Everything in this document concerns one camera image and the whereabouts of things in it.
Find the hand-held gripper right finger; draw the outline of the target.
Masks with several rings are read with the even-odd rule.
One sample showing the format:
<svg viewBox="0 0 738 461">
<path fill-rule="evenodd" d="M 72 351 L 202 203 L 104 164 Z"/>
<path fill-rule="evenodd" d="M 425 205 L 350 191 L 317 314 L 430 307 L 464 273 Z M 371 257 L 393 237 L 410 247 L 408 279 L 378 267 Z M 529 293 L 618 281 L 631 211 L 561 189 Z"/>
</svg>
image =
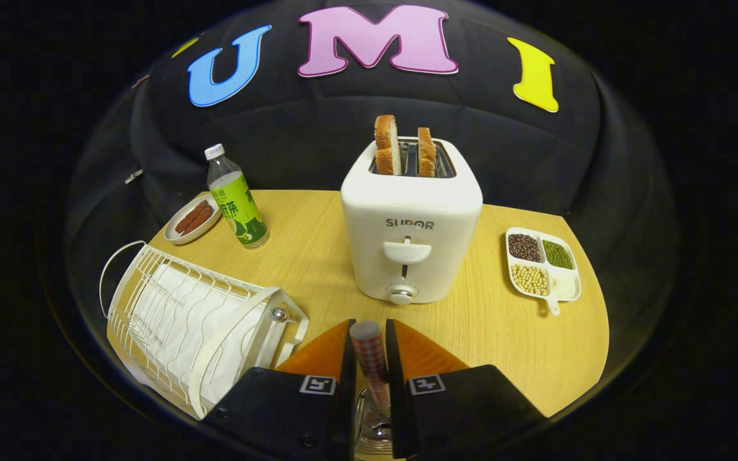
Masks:
<svg viewBox="0 0 738 461">
<path fill-rule="evenodd" d="M 490 459 L 545 415 L 494 365 L 471 367 L 398 319 L 386 322 L 393 455 Z"/>
</svg>

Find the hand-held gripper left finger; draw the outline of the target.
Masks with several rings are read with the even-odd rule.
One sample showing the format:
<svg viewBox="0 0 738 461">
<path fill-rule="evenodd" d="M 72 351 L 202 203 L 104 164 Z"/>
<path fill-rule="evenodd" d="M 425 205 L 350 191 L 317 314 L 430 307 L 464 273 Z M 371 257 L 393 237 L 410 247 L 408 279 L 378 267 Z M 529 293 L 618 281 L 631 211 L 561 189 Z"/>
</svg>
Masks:
<svg viewBox="0 0 738 461">
<path fill-rule="evenodd" d="M 202 427 L 243 460 L 351 460 L 356 357 L 341 321 L 276 369 L 246 371 Z"/>
</svg>

